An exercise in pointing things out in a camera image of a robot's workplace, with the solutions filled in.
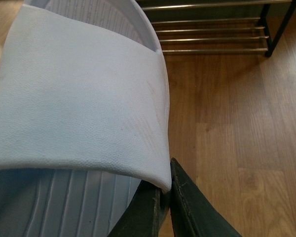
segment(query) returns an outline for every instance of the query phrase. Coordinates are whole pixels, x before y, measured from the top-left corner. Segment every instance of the white leather strap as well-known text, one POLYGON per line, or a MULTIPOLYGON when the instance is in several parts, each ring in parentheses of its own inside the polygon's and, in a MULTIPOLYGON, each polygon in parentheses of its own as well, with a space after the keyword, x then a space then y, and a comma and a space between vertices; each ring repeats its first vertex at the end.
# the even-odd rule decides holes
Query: white leather strap
POLYGON ((0 64, 0 169, 101 169, 171 188, 162 52, 24 5, 0 64))

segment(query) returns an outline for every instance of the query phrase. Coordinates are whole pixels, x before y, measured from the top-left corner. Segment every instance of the wooden floor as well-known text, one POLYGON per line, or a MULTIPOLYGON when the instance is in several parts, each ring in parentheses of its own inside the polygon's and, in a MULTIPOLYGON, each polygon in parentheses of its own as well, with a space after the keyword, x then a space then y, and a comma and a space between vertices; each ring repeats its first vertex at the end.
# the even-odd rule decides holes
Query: wooden floor
MULTIPOLYGON (((0 0, 0 56, 21 2, 0 0)), ((243 236, 296 237, 296 16, 271 58, 166 63, 171 156, 243 236)), ((160 237, 172 236, 168 216, 160 237)))

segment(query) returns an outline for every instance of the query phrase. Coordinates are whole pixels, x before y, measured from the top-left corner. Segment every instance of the chrome rod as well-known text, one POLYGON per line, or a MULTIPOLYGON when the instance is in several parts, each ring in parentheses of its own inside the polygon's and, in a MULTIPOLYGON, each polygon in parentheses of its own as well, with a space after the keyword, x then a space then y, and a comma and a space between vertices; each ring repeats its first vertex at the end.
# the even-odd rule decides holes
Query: chrome rod
POLYGON ((195 4, 182 4, 182 5, 169 5, 169 6, 144 6, 143 11, 152 10, 172 10, 172 9, 189 9, 189 8, 201 8, 201 7, 219 7, 219 6, 245 6, 245 5, 257 5, 257 4, 271 4, 291 2, 292 0, 244 0, 244 1, 232 1, 232 2, 215 2, 215 3, 195 3, 195 4))
POLYGON ((163 50, 164 53, 211 53, 211 52, 267 52, 267 48, 229 48, 229 49, 183 49, 163 50))
POLYGON ((190 29, 190 30, 162 30, 156 33, 188 33, 188 32, 211 32, 211 31, 254 31, 263 30, 264 26, 258 27, 235 27, 235 28, 208 28, 208 29, 190 29))
POLYGON ((223 18, 223 19, 205 19, 205 20, 187 20, 187 21, 156 21, 152 22, 153 25, 157 24, 178 24, 178 23, 207 23, 207 22, 226 22, 226 21, 258 21, 259 17, 246 17, 246 18, 223 18))
POLYGON ((211 41, 211 40, 260 40, 267 39, 269 36, 255 37, 219 37, 219 38, 199 38, 199 39, 161 39, 160 42, 186 42, 186 41, 211 41))

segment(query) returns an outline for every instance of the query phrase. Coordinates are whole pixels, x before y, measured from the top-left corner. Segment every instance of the rack leg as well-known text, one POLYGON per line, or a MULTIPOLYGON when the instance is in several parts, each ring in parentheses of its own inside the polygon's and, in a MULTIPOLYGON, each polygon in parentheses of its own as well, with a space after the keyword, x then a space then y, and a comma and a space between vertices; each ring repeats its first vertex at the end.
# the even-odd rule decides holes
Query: rack leg
POLYGON ((278 41, 280 40, 280 37, 282 36, 290 18, 292 17, 295 8, 296 8, 296 0, 293 0, 286 15, 284 16, 284 19, 283 19, 275 37, 274 37, 274 40, 272 41, 272 43, 270 45, 268 45, 268 51, 265 53, 266 57, 272 56, 272 53, 273 53, 278 41))

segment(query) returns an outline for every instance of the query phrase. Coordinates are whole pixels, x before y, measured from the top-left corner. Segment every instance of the slide sandal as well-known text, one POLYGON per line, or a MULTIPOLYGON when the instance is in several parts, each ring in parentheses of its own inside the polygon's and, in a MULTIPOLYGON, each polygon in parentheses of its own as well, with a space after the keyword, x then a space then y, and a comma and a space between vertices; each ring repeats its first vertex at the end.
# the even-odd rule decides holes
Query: slide sandal
POLYGON ((168 115, 134 0, 25 0, 0 62, 0 237, 106 237, 141 180, 169 193, 168 115))

